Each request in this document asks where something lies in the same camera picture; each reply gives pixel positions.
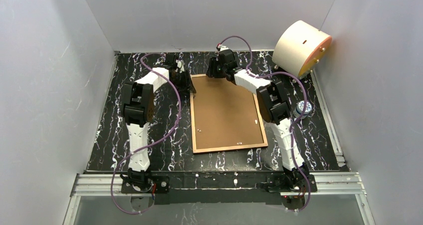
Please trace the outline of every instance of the cylindrical object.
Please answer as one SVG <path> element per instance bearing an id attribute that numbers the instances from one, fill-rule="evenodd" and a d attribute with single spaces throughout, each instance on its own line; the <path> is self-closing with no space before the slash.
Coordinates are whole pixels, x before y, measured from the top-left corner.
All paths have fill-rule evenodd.
<path id="1" fill-rule="evenodd" d="M 319 62 L 332 37 L 299 20 L 281 36 L 272 61 L 288 73 L 302 78 Z"/>
<path id="2" fill-rule="evenodd" d="M 301 100 L 297 104 L 297 106 L 295 106 L 295 109 L 294 109 L 294 116 L 295 116 L 295 118 L 300 117 L 301 112 L 303 111 L 303 109 L 304 109 L 304 100 Z M 311 112 L 312 109 L 313 109 L 312 105 L 310 104 L 310 102 L 307 101 L 307 107 L 305 108 L 304 115 L 303 115 L 303 117 L 301 117 L 301 119 L 304 119 L 305 117 L 307 117 L 308 114 Z"/>

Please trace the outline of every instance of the black marble surface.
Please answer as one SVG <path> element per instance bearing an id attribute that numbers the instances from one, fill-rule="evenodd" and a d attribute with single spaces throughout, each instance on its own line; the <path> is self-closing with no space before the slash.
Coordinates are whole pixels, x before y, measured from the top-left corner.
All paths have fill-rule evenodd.
<path id="1" fill-rule="evenodd" d="M 120 116 L 121 88 L 125 81 L 140 79 L 148 73 L 141 66 L 143 53 L 120 54 L 112 78 L 103 116 L 98 126 L 94 147 L 87 165 L 88 171 L 112 171 L 117 163 L 129 154 L 128 130 Z M 162 63 L 164 53 L 150 55 L 145 59 L 149 66 Z M 238 52 L 240 65 L 246 65 L 248 52 Z M 181 52 L 180 59 L 191 74 L 204 74 L 209 58 L 214 52 Z M 264 75 L 271 72 L 274 64 L 272 52 L 253 52 L 252 71 Z M 297 83 L 286 76 L 282 80 L 293 107 L 302 99 Z M 310 75 L 302 79 L 308 99 L 313 104 L 311 115 L 295 126 L 294 135 L 299 150 L 310 170 L 338 170 L 316 91 Z M 149 142 L 161 139 L 173 126 L 178 111 L 177 99 L 170 85 L 161 86 L 155 94 L 156 115 L 149 128 Z M 245 149 L 206 154 L 193 154 L 190 97 L 181 94 L 182 118 L 174 134 L 162 144 L 148 148 L 152 171 L 260 171 L 282 170 L 282 158 L 271 129 L 265 125 L 267 148 Z M 124 163 L 119 170 L 127 170 Z"/>

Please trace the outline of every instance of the small can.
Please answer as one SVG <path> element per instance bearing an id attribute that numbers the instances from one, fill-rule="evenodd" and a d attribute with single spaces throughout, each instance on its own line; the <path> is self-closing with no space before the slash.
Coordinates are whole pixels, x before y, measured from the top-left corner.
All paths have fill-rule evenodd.
<path id="1" fill-rule="evenodd" d="M 301 100 L 294 109 L 295 118 L 300 117 L 300 114 L 303 111 L 303 108 L 304 108 L 304 100 Z M 313 107 L 311 106 L 310 102 L 307 101 L 307 107 L 305 108 L 304 115 L 301 119 L 304 119 L 305 117 L 307 117 L 310 114 L 312 109 Z"/>

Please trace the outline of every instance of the gray wall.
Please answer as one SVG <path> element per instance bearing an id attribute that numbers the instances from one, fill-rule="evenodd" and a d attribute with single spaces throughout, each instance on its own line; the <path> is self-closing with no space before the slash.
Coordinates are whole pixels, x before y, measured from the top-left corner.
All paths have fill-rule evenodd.
<path id="1" fill-rule="evenodd" d="M 297 20 L 320 28 L 334 0 L 87 0 L 114 50 L 212 51 L 229 35 L 274 49 Z M 242 41 L 228 41 L 247 49 Z"/>
<path id="2" fill-rule="evenodd" d="M 61 224 L 114 53 L 85 0 L 0 0 L 0 224 Z"/>
<path id="3" fill-rule="evenodd" d="M 348 164 L 377 224 L 421 224 L 423 0 L 336 0 L 317 67 Z"/>

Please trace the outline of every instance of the wooden frame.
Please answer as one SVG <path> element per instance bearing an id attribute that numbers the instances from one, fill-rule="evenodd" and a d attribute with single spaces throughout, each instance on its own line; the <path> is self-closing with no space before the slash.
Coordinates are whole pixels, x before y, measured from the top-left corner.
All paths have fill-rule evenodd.
<path id="1" fill-rule="evenodd" d="M 204 77 L 205 74 L 196 74 L 191 75 L 191 78 L 195 77 Z M 215 147 L 215 148 L 207 148 L 207 149 L 197 149 L 197 143 L 196 143 L 196 125 L 195 125 L 195 115 L 194 115 L 194 95 L 190 94 L 190 102 L 191 102 L 191 129 L 193 134 L 193 152 L 194 153 L 206 153 L 206 152 L 217 152 L 217 151 L 227 151 L 227 150 L 237 150 L 237 149 L 251 149 L 251 148 L 260 148 L 260 147 L 267 147 L 267 137 L 266 133 L 264 131 L 264 124 L 263 120 L 261 119 L 260 110 L 258 108 L 258 101 L 257 96 L 255 94 L 253 95 L 255 108 L 257 111 L 257 117 L 258 122 L 261 130 L 261 135 L 263 138 L 263 143 L 261 144 L 246 144 L 246 145 L 238 145 L 238 146 L 228 146 L 228 147 Z"/>

